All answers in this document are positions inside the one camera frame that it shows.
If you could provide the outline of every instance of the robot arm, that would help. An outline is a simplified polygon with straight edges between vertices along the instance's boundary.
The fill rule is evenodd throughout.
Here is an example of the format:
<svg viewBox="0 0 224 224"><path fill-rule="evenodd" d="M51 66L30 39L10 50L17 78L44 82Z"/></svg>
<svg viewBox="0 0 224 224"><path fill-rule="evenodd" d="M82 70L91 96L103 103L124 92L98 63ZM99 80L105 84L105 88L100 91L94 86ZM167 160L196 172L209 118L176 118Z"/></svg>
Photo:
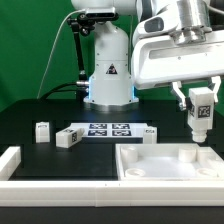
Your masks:
<svg viewBox="0 0 224 224"><path fill-rule="evenodd" d="M207 130L212 128L214 103L218 101L221 84L219 75L224 74L224 31L212 32L207 8L210 0L72 0L72 4L86 11L101 12L102 8L113 7L120 15L138 16L131 62L135 87L172 85L180 108L189 110L193 140L203 142ZM204 79L210 79L213 88L190 90L189 98L180 91L181 82Z"/></svg>

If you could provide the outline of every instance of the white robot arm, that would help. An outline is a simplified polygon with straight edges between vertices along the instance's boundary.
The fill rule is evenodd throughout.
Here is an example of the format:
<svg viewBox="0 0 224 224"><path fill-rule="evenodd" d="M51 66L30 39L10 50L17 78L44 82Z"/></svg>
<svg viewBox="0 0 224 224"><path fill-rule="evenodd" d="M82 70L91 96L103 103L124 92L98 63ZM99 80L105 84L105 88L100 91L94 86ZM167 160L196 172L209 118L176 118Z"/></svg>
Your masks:
<svg viewBox="0 0 224 224"><path fill-rule="evenodd" d="M133 35L132 83L137 89L172 85L180 108L189 110L193 140L203 142L207 130L212 128L214 103L218 101L221 84L219 75L224 74L224 31L212 31L207 7L210 0L72 0L72 4L86 11L113 8L120 15L138 16L139 24ZM92 92L86 100L94 106L120 107L137 102L130 91L130 74L125 68L127 37L121 31L118 33L122 35L117 35L116 30L110 23L104 28L96 27L96 66L101 68L96 67L90 78ZM106 47L112 43L119 50ZM118 73L121 71L123 75L105 76L110 66L118 68ZM212 87L190 90L189 98L180 91L181 82L204 79L210 79ZM110 90L115 89L116 96L109 102Z"/></svg>

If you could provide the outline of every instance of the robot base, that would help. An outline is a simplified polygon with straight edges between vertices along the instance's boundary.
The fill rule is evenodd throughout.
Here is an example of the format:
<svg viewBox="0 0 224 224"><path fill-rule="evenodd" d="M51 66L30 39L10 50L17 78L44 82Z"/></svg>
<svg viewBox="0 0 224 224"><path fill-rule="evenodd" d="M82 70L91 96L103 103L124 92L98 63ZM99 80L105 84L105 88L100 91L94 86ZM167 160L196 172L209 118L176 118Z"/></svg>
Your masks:
<svg viewBox="0 0 224 224"><path fill-rule="evenodd" d="M134 98L132 102L123 105L100 105L92 102L90 99L84 99L84 106L87 109L93 109L102 112L121 112L138 108L138 98Z"/></svg>

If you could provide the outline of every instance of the white tray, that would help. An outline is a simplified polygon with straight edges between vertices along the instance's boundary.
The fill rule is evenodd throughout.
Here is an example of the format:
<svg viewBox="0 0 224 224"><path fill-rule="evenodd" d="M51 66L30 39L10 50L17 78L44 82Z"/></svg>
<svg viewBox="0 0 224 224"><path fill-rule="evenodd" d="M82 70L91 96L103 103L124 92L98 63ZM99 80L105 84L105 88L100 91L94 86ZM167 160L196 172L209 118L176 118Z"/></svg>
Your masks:
<svg viewBox="0 0 224 224"><path fill-rule="evenodd" d="M120 180L223 180L224 161L197 144L117 144Z"/></svg>

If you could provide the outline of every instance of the small white cube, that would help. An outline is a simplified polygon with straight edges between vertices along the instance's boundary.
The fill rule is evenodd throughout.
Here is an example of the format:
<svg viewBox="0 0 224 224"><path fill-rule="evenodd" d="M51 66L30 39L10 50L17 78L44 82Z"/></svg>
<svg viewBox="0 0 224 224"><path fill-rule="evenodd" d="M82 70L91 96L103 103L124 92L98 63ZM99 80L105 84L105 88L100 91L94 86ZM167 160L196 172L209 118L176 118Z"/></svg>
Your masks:
<svg viewBox="0 0 224 224"><path fill-rule="evenodd" d="M36 143L50 142L49 122L36 123Z"/></svg>
<svg viewBox="0 0 224 224"><path fill-rule="evenodd" d="M69 148L82 140L84 134L83 128L66 128L56 133L56 146Z"/></svg>
<svg viewBox="0 0 224 224"><path fill-rule="evenodd" d="M188 125L195 142L204 142L207 130L213 126L214 92L208 87L189 89L192 108L188 111Z"/></svg>
<svg viewBox="0 0 224 224"><path fill-rule="evenodd" d="M148 127L143 131L143 144L156 144L157 143L157 128Z"/></svg>

